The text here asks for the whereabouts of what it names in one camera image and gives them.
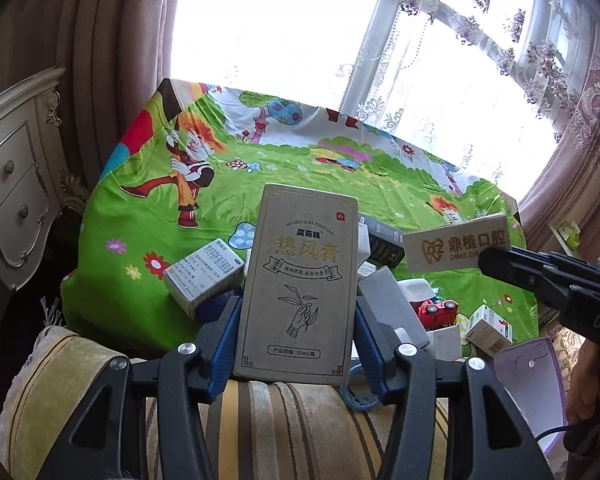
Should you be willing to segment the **person's right hand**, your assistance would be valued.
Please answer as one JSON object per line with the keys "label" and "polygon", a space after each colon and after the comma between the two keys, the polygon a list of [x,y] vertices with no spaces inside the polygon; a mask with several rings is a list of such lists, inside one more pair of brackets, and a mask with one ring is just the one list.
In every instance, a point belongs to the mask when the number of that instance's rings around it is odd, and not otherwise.
{"label": "person's right hand", "polygon": [[570,374],[566,417],[570,424],[591,418],[600,403],[600,346],[586,340]]}

